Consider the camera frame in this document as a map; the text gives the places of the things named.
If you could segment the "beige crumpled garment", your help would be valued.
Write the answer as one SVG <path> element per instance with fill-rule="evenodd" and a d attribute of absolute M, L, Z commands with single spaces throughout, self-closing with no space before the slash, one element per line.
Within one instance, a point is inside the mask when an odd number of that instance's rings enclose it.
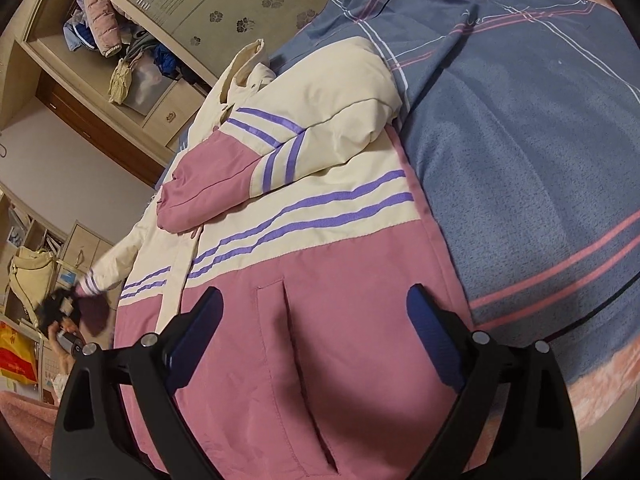
<path fill-rule="evenodd" d="M 111 74 L 108 85 L 108 100 L 111 103 L 122 105 L 127 99 L 132 81 L 131 63 L 121 58 Z"/>

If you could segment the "translucent plastic storage box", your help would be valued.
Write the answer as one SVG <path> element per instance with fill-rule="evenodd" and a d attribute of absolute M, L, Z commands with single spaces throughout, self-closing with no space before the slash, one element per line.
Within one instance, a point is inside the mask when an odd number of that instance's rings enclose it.
<path fill-rule="evenodd" d="M 142 56 L 131 72 L 131 84 L 122 104 L 145 116 L 171 84 L 172 80 L 160 72 L 149 55 Z"/>

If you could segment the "red and yellow bag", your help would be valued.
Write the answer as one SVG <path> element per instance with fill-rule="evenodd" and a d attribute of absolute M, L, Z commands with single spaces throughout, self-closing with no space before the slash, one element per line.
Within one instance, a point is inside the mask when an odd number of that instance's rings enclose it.
<path fill-rule="evenodd" d="M 1 375 L 22 385 L 38 382 L 35 343 L 5 322 L 0 323 Z"/>

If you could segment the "wooden bookshelf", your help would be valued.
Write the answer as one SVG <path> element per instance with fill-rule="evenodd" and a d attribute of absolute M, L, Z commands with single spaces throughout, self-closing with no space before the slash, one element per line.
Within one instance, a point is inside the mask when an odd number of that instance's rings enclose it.
<path fill-rule="evenodd" d="M 26 326 L 29 330 L 37 330 L 27 317 L 21 301 L 14 295 L 9 286 L 9 266 L 18 248 L 25 246 L 31 250 L 47 250 L 53 252 L 56 260 L 65 243 L 65 236 L 51 231 L 47 222 L 42 222 L 28 208 L 17 200 L 6 188 L 1 188 L 1 313 L 16 325 Z M 49 294 L 55 289 L 53 285 L 56 271 L 52 275 Z"/>

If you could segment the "light wood side cabinet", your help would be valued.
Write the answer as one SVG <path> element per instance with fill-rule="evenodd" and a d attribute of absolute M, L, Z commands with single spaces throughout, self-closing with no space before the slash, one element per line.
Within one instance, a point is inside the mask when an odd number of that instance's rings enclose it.
<path fill-rule="evenodd" d="M 58 254 L 53 285 L 70 288 L 87 274 L 112 246 L 111 242 L 96 232 L 75 222 Z"/>

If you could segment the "wardrobe with frosted sliding doors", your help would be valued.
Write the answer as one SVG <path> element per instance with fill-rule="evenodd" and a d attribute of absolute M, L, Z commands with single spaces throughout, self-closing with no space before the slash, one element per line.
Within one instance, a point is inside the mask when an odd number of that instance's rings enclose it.
<path fill-rule="evenodd" d="M 328 0 L 110 0 L 201 80 L 212 86 L 235 53 L 264 40 L 273 54 L 300 32 Z M 68 50 L 63 25 L 76 0 L 36 0 L 21 43 L 66 91 L 145 155 L 168 163 L 169 144 L 200 105 L 198 92 L 172 84 L 149 113 L 108 102 L 116 65 L 86 48 Z"/>

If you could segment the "brown wooden door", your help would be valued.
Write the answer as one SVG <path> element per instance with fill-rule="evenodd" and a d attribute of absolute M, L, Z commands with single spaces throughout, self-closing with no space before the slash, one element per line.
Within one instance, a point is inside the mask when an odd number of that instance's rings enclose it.
<path fill-rule="evenodd" d="M 46 72 L 39 76 L 36 97 L 103 155 L 154 188 L 164 167 L 90 112 Z"/>

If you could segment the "blue plaid duvet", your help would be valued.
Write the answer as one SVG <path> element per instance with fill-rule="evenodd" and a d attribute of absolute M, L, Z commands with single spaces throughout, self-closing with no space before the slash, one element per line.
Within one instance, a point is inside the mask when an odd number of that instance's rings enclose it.
<path fill-rule="evenodd" d="M 208 285 L 224 372 L 399 385 L 435 372 L 422 283 L 565 378 L 639 354 L 639 53 L 588 0 L 329 0 L 277 58 L 247 38 L 152 206 L 124 301 Z"/>

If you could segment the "dark blue clothes pile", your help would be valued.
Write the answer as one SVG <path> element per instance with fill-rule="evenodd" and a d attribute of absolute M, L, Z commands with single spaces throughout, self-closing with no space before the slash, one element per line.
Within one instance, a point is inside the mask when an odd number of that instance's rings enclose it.
<path fill-rule="evenodd" d="M 160 73 L 167 78 L 177 80 L 180 77 L 178 58 L 163 44 L 157 44 L 153 49 L 153 62 Z"/>

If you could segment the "yellow cloth bag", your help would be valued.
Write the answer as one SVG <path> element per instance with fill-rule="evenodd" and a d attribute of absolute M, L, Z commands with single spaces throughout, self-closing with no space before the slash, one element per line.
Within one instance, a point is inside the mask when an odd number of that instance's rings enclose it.
<path fill-rule="evenodd" d="M 48 296 L 56 258 L 47 250 L 18 248 L 9 266 L 9 286 L 21 301 L 29 322 L 38 324 L 36 309 Z"/>

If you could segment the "pink and cream hooded jacket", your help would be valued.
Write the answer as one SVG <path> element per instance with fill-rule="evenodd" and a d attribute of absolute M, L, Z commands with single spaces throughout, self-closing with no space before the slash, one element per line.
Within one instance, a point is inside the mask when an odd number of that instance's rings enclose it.
<path fill-rule="evenodd" d="M 176 401 L 228 479 L 406 478 L 454 402 L 407 294 L 421 284 L 471 313 L 390 124 L 400 106 L 367 39 L 279 75 L 249 44 L 142 218 L 77 284 L 119 288 L 119 347 L 220 290 L 221 323 Z"/>

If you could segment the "blue hanging jacket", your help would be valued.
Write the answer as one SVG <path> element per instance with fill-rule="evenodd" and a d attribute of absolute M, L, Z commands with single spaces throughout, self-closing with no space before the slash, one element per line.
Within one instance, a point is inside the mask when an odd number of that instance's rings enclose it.
<path fill-rule="evenodd" d="M 75 10 L 70 18 L 63 25 L 63 37 L 66 47 L 70 52 L 75 52 L 80 48 L 90 51 L 98 50 L 96 40 L 87 24 L 86 14 L 79 9 Z"/>

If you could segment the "pink puffer jacket hanging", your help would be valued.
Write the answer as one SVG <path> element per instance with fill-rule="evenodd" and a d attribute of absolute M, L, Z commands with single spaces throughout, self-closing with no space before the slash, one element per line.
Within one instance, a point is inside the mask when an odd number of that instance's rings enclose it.
<path fill-rule="evenodd" d="M 110 0 L 84 0 L 87 24 L 104 58 L 122 50 L 122 35 Z"/>

